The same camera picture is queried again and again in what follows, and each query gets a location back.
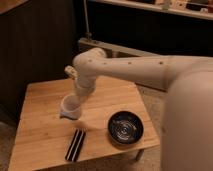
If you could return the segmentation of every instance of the floor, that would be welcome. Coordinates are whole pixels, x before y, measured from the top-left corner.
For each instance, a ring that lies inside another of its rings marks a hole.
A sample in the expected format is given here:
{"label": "floor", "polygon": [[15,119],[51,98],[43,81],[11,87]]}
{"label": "floor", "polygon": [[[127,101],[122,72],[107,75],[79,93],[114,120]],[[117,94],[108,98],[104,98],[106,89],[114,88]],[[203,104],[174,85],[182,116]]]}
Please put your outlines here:
{"label": "floor", "polygon": [[[158,135],[161,135],[161,119],[165,93],[146,87],[138,87],[147,111],[153,121]],[[10,160],[11,150],[15,139],[16,130],[0,122],[0,171],[6,171]],[[145,150],[141,160],[134,162],[137,152],[114,155],[111,157],[95,159],[66,166],[69,171],[159,171],[160,170],[160,147]]]}

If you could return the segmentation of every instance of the wooden tabletop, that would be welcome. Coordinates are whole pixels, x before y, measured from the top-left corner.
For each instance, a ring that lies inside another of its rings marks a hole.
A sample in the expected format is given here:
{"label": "wooden tabletop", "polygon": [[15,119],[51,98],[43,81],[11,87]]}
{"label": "wooden tabletop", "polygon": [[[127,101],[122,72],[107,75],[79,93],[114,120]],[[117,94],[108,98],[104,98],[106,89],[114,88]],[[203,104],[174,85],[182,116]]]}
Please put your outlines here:
{"label": "wooden tabletop", "polygon": [[28,0],[0,0],[0,14],[7,12]]}
{"label": "wooden tabletop", "polygon": [[[78,121],[59,119],[62,98],[73,92],[71,79],[30,84],[21,113],[9,170],[39,170],[70,164],[64,157],[77,128],[86,131],[78,161],[110,156],[159,145],[159,138],[135,84],[99,77],[96,91],[82,105]],[[144,124],[143,137],[134,145],[111,143],[107,122],[118,111],[137,114]]]}

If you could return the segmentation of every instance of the black bowl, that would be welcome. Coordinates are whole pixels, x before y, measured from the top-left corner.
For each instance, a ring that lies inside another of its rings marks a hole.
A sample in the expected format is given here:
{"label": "black bowl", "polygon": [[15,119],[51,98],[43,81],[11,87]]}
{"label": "black bowl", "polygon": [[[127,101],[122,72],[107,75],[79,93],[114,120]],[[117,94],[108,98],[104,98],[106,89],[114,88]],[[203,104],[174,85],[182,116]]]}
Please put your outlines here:
{"label": "black bowl", "polygon": [[128,111],[115,113],[108,122],[109,134],[119,144],[136,143],[142,137],[143,130],[140,118]]}

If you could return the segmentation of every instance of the chopsticks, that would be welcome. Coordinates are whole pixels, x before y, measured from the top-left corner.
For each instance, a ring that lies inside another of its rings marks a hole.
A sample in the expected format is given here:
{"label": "chopsticks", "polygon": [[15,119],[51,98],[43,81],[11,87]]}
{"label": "chopsticks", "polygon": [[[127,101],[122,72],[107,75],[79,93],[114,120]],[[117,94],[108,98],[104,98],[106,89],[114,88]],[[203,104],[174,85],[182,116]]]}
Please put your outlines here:
{"label": "chopsticks", "polygon": [[77,129],[75,131],[74,137],[72,139],[71,145],[69,146],[69,149],[67,151],[67,154],[65,156],[65,159],[67,161],[76,162],[78,159],[78,156],[81,151],[81,147],[83,145],[83,141],[85,138],[86,132]]}

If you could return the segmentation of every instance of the dark background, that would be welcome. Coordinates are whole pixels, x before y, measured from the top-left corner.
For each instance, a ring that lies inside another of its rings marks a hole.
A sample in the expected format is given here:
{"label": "dark background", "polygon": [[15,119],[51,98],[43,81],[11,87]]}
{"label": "dark background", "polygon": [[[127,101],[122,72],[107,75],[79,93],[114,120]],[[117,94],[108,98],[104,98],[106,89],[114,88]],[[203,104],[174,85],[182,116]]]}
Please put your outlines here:
{"label": "dark background", "polygon": [[[213,21],[89,2],[93,39],[213,56]],[[0,108],[18,122],[26,86],[61,79],[85,35],[82,0],[30,0],[0,15]]]}

